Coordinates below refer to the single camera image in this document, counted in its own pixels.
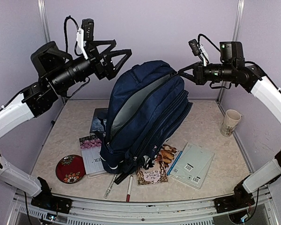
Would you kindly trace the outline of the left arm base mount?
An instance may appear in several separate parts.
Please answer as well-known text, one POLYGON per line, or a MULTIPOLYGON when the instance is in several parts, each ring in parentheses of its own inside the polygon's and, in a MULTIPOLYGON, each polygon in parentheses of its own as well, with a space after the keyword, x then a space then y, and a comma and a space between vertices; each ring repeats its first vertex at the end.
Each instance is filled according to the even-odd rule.
POLYGON ((37 177, 37 179, 41 184, 41 192, 37 196, 32 197, 31 205, 57 213, 69 214, 72 200, 70 198, 53 195, 46 180, 41 177, 37 177))

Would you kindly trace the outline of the navy blue student backpack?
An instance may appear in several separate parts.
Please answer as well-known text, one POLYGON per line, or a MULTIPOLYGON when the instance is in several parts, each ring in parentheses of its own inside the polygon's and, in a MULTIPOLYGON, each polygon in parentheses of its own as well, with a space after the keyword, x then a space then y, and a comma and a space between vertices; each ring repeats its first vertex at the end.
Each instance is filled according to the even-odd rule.
POLYGON ((129 174, 154 159, 191 107, 184 80, 168 63, 147 61, 124 72, 106 114, 100 150, 104 170, 129 174))

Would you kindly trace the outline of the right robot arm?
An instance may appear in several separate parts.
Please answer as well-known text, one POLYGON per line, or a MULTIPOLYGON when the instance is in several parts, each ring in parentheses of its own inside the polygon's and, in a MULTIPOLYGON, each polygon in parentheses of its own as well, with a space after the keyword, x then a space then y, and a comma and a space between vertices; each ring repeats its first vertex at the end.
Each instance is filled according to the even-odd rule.
MULTIPOLYGON (((217 48, 221 54, 219 64, 209 62, 203 45, 197 40, 190 40, 188 44, 194 56, 198 56, 201 61, 180 69, 178 72, 180 76, 196 85, 205 85, 209 82, 212 89, 214 83, 222 81, 236 86, 241 85, 248 93, 261 101, 281 124, 281 91, 259 65, 245 60, 241 42, 220 42, 217 48)), ((251 198, 253 192, 280 176, 281 150, 274 159, 234 188, 230 204, 234 208, 242 207, 251 198)))

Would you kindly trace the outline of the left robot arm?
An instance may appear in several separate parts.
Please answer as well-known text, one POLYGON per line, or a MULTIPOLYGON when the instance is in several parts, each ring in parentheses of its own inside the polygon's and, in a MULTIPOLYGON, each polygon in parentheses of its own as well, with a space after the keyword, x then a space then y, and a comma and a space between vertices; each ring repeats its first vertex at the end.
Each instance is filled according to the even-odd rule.
MULTIPOLYGON (((101 80, 111 80, 131 57, 131 49, 114 50, 115 40, 84 41, 82 56, 60 50, 54 41, 37 49, 30 57, 38 81, 20 90, 0 108, 0 138, 17 126, 47 112, 59 97, 70 98, 67 91, 78 82, 87 85, 95 74, 101 80)), ((0 180, 32 196, 50 209, 56 204, 47 182, 30 176, 10 164, 0 154, 0 180)))

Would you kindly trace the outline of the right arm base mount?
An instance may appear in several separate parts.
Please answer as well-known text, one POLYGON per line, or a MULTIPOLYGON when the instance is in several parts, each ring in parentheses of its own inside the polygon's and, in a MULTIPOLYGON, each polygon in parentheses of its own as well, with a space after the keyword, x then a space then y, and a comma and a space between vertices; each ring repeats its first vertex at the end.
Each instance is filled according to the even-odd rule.
POLYGON ((234 194, 214 199, 217 213, 237 210, 254 204, 255 201, 252 193, 248 193, 242 183, 239 183, 234 187, 234 194))

